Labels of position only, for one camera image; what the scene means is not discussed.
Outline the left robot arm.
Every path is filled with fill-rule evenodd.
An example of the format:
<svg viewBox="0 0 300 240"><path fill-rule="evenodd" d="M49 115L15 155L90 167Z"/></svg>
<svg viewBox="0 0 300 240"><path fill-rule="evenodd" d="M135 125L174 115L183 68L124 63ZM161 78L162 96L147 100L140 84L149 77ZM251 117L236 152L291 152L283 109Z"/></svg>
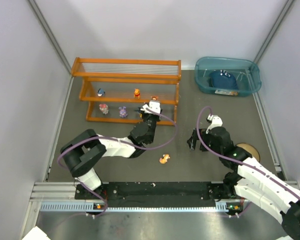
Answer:
<svg viewBox="0 0 300 240"><path fill-rule="evenodd" d="M95 164L102 157L137 158L147 149L145 145L154 141L157 122L160 117L156 114L142 114L142 121L136 123L127 137L93 139L98 135L93 129L87 129L64 145L60 155L73 178L81 182L91 191L102 186L102 181L94 170Z"/></svg>

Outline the yellow bear toy figure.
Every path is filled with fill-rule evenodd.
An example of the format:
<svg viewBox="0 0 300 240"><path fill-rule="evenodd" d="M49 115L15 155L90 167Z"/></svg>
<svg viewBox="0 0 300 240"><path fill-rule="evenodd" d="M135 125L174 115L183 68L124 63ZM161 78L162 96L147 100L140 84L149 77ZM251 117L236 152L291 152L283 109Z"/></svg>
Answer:
<svg viewBox="0 0 300 240"><path fill-rule="evenodd" d="M133 93L133 95L134 95L134 98L135 98L135 99L139 99L139 98L140 98L140 96L141 96L140 89L138 89L138 88L135 88L135 89L134 89L134 93Z"/></svg>

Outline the blue donkey toy figure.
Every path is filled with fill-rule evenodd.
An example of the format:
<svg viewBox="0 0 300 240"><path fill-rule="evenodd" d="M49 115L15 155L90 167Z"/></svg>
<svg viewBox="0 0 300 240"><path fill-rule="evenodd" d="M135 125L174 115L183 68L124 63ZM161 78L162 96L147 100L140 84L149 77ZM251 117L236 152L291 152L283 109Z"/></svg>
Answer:
<svg viewBox="0 0 300 240"><path fill-rule="evenodd" d="M97 91L97 96L98 97L103 97L106 94L106 91L102 88L99 88Z"/></svg>

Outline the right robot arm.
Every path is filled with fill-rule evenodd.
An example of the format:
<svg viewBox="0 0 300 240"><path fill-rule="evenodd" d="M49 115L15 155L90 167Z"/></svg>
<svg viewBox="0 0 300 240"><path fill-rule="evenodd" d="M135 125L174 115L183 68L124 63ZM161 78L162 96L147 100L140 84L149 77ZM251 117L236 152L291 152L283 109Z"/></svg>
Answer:
<svg viewBox="0 0 300 240"><path fill-rule="evenodd" d="M225 192L244 198L275 218L286 234L300 240L300 190L281 180L244 148L235 145L222 127L194 128L187 144L217 156L231 169L223 180Z"/></svg>

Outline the tan rabbit toy figure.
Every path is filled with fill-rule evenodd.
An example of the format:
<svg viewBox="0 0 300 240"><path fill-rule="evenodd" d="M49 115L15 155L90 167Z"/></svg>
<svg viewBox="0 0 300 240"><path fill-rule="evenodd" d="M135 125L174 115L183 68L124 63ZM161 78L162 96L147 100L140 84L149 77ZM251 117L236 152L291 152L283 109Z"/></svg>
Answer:
<svg viewBox="0 0 300 240"><path fill-rule="evenodd" d="M166 164L170 158L171 157L169 154L163 154L162 157L159 159L159 162L161 164Z"/></svg>

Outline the purple bunny toy figure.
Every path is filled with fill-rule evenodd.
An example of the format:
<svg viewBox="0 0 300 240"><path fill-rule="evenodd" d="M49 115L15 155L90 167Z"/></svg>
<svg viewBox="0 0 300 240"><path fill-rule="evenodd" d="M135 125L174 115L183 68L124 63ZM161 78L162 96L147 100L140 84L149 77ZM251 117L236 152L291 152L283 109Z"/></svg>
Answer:
<svg viewBox="0 0 300 240"><path fill-rule="evenodd" d="M127 108L125 106L121 106L118 109L120 118L126 118L128 116Z"/></svg>

